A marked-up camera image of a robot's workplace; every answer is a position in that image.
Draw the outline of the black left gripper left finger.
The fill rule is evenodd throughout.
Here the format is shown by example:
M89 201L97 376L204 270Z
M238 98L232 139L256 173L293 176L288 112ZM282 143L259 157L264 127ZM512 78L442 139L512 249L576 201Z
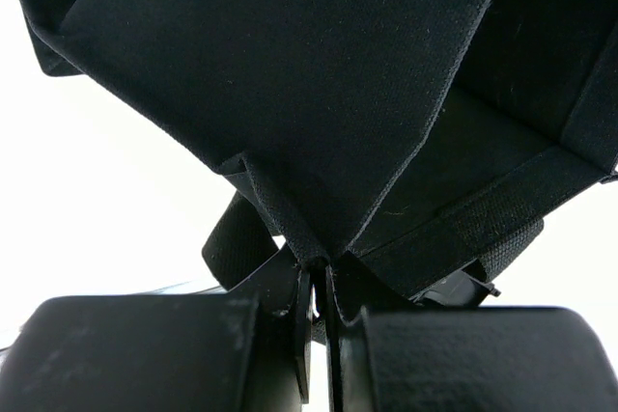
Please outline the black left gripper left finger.
M59 297L1 370L5 411L298 411L311 290L282 258L225 294Z

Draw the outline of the black canvas bag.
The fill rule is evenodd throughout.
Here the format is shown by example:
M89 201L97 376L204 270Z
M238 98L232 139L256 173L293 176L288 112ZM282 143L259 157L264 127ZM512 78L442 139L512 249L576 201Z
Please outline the black canvas bag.
M300 260L413 297L617 162L617 0L20 0Z

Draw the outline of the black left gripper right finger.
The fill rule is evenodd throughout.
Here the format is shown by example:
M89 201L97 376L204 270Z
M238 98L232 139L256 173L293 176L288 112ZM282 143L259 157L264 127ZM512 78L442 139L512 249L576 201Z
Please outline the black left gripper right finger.
M419 307L360 261L327 267L334 411L613 411L617 377L559 307Z

